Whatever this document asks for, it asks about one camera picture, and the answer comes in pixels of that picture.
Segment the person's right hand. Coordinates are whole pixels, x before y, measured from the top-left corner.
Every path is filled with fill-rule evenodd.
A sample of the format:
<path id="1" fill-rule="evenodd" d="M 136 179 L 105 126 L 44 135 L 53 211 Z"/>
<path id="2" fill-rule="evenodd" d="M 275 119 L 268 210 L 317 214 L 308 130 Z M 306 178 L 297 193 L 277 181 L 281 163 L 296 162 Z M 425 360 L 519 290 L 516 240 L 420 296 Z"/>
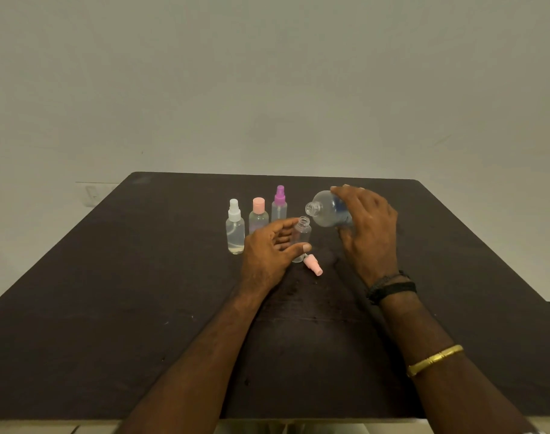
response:
<path id="1" fill-rule="evenodd" d="M 398 273 L 397 211 L 383 196 L 362 187 L 345 184 L 330 191 L 345 202 L 357 229 L 358 254 L 346 257 L 365 286 Z"/>

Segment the person's left hand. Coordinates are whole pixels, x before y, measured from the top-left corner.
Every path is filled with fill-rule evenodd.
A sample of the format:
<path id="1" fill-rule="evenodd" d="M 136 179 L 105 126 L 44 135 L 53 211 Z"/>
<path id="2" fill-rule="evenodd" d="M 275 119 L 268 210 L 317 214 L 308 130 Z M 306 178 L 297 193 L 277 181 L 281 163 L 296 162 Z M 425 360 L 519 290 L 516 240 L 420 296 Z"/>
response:
<path id="1" fill-rule="evenodd" d="M 266 296 L 283 278 L 291 263 L 279 258 L 279 244 L 290 243 L 299 218 L 279 219 L 246 237 L 242 254 L 242 285 Z"/>

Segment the small clear bottle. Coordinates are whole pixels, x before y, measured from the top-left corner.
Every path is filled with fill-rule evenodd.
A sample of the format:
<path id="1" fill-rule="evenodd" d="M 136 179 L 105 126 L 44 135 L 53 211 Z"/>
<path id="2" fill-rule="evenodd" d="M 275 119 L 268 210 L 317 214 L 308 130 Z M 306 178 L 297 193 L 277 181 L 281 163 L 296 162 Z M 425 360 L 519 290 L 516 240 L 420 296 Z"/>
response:
<path id="1" fill-rule="evenodd" d="M 307 216 L 301 216 L 293 228 L 290 244 L 293 245 L 303 242 L 308 243 L 311 231 L 312 227 L 310 226 L 310 218 Z"/>

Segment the large clear water bottle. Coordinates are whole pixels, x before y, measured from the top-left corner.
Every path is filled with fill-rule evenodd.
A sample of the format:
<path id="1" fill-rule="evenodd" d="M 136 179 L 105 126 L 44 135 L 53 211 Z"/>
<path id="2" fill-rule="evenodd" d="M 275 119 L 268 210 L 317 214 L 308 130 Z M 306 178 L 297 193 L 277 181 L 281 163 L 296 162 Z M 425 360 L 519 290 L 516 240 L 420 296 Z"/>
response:
<path id="1" fill-rule="evenodd" d="M 306 204 L 305 212 L 321 227 L 350 227 L 353 225 L 345 202 L 330 190 L 318 192 L 313 200 Z"/>

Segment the person's right forearm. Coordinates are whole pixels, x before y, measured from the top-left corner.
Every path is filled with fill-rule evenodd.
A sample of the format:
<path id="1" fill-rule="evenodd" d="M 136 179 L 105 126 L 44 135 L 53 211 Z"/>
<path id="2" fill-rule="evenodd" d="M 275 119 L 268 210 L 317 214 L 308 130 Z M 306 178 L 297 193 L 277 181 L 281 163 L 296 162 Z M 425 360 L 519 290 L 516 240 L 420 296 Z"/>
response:
<path id="1" fill-rule="evenodd" d="M 433 358 L 455 342 L 411 291 L 380 303 L 434 434 L 543 434 L 477 368 L 463 350 Z"/>

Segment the person's left forearm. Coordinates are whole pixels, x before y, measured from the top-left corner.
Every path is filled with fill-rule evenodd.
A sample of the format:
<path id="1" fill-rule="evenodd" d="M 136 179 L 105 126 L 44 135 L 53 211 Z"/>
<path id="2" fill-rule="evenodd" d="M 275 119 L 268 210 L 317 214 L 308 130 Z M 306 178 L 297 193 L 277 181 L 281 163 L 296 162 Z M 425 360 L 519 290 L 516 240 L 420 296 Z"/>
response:
<path id="1" fill-rule="evenodd" d="M 242 343 L 272 288 L 241 282 L 116 434 L 213 434 Z"/>

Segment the pink spray pump cap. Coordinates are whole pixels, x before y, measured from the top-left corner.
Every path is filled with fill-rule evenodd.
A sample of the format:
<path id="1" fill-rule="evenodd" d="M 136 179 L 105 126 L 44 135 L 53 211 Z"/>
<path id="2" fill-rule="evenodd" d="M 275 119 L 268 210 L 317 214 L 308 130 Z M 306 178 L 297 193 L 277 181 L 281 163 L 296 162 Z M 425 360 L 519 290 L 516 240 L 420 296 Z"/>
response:
<path id="1" fill-rule="evenodd" d="M 313 254 L 305 254 L 303 261 L 304 265 L 310 269 L 316 277 L 320 277 L 323 274 L 323 270 L 318 262 L 317 258 Z"/>

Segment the purple spray bottle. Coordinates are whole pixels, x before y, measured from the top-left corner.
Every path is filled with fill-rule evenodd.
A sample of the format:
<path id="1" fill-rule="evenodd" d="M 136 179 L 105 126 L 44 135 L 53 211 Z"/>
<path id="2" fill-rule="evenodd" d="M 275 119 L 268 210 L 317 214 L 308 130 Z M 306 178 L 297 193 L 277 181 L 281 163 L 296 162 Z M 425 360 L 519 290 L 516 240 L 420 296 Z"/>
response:
<path id="1" fill-rule="evenodd" d="M 287 207 L 285 187 L 278 185 L 271 204 L 271 221 L 287 218 Z"/>

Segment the clear bottle with pink cap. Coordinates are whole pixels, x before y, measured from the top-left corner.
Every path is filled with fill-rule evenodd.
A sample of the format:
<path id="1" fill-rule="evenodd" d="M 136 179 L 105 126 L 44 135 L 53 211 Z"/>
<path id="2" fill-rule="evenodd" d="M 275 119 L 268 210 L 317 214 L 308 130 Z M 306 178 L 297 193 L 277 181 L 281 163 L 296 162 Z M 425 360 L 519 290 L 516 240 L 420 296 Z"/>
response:
<path id="1" fill-rule="evenodd" d="M 265 210 L 264 198 L 255 197 L 252 200 L 252 211 L 249 214 L 249 234 L 269 223 L 269 214 Z"/>

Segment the white spray bottle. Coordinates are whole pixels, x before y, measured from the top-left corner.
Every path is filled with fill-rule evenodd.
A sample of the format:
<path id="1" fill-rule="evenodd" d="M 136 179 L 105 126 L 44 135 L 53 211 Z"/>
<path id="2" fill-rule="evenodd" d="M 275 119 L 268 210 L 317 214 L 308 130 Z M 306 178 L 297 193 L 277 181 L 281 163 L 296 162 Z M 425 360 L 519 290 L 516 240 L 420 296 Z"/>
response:
<path id="1" fill-rule="evenodd" d="M 234 255 L 242 254 L 245 244 L 245 224 L 237 199 L 229 201 L 228 219 L 226 221 L 228 251 Z"/>

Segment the black braided wristband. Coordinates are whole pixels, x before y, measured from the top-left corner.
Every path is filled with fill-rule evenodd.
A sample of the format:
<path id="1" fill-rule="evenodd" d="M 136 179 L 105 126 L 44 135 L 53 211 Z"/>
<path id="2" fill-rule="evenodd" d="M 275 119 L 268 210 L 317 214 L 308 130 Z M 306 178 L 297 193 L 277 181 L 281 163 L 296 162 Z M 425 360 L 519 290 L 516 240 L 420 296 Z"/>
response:
<path id="1" fill-rule="evenodd" d="M 374 306 L 393 294 L 402 292 L 417 292 L 415 282 L 403 271 L 379 278 L 366 289 L 365 297 Z"/>

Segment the gold bangle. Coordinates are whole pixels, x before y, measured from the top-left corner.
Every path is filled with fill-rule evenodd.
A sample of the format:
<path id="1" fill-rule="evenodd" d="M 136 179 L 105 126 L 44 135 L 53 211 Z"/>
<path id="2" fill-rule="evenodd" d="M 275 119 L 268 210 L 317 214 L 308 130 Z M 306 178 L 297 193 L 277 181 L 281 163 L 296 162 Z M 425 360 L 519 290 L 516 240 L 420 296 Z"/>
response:
<path id="1" fill-rule="evenodd" d="M 428 367 L 430 367 L 431 365 L 434 365 L 436 363 L 439 363 L 441 362 L 442 360 L 444 360 L 445 358 L 447 357 L 450 357 L 450 356 L 453 356 L 454 354 L 456 353 L 460 353 L 460 352 L 463 352 L 464 351 L 464 348 L 459 345 L 459 344 L 456 344 L 456 345 L 453 345 L 449 348 L 446 348 L 440 352 L 437 352 L 436 354 L 433 354 L 431 355 L 430 357 L 427 357 L 413 365 L 409 365 L 407 366 L 406 368 L 406 374 L 407 376 L 411 379 L 413 377 L 415 377 L 418 373 L 424 371 L 425 369 L 427 369 Z"/>

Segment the white wall socket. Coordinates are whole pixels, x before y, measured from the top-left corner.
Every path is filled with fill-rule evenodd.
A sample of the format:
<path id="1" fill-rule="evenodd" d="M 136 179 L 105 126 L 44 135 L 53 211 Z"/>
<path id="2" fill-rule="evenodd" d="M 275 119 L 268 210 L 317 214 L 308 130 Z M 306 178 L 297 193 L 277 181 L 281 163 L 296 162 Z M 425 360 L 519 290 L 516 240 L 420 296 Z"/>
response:
<path id="1" fill-rule="evenodd" d="M 118 185 L 111 182 L 75 182 L 76 195 L 83 206 L 94 208 Z"/>

